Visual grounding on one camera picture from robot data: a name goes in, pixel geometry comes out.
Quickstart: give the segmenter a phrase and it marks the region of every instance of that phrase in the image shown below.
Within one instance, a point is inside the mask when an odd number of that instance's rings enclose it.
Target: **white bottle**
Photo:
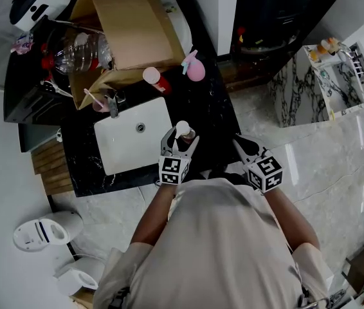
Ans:
[[[189,124],[181,120],[176,124],[176,136],[175,138],[181,138],[185,143],[191,144],[196,136],[195,131],[189,126]]]

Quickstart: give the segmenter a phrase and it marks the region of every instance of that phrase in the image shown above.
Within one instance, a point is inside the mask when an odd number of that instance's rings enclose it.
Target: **white tile floor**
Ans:
[[[364,110],[334,122],[279,128],[265,86],[231,94],[242,133],[261,138],[285,167],[281,188],[312,223],[324,258],[336,274],[346,256],[364,243]],[[59,209],[84,219],[75,238],[77,253],[105,258],[111,247],[124,251],[154,185],[76,198],[53,196]]]

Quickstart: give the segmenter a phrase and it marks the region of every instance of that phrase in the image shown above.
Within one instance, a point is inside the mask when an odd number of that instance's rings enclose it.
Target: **plastic bottle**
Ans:
[[[339,41],[335,38],[328,38],[321,41],[321,45],[330,53],[332,56],[340,49],[338,46]]]
[[[315,63],[321,63],[324,60],[331,57],[331,55],[329,55],[328,51],[320,44],[317,45],[314,49],[312,49],[309,52],[309,55],[311,56],[312,60]]]
[[[187,74],[192,81],[201,81],[205,78],[205,67],[203,63],[196,58],[197,50],[190,53],[182,62],[182,74]]]
[[[146,68],[143,71],[142,77],[148,84],[154,86],[162,94],[168,95],[172,92],[168,80],[165,79],[156,68]]]
[[[64,39],[57,53],[42,58],[42,68],[55,68],[61,74],[86,72],[99,66],[110,70],[112,55],[104,35],[79,33],[74,40]]]
[[[181,120],[176,124],[176,136],[187,144],[191,144],[196,136],[196,132],[189,126],[189,124]]]

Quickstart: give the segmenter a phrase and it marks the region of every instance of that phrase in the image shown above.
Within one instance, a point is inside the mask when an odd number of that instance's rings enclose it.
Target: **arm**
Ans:
[[[296,250],[303,243],[310,243],[320,249],[318,237],[312,226],[279,188],[266,192],[265,198],[292,250]]]
[[[131,243],[145,243],[152,246],[156,244],[168,222],[169,208],[175,192],[176,185],[161,185],[136,227]]]

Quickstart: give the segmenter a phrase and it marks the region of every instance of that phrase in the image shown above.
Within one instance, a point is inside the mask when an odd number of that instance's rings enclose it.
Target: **white sink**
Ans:
[[[161,139],[170,128],[163,97],[97,122],[95,135],[106,175],[156,164]]]

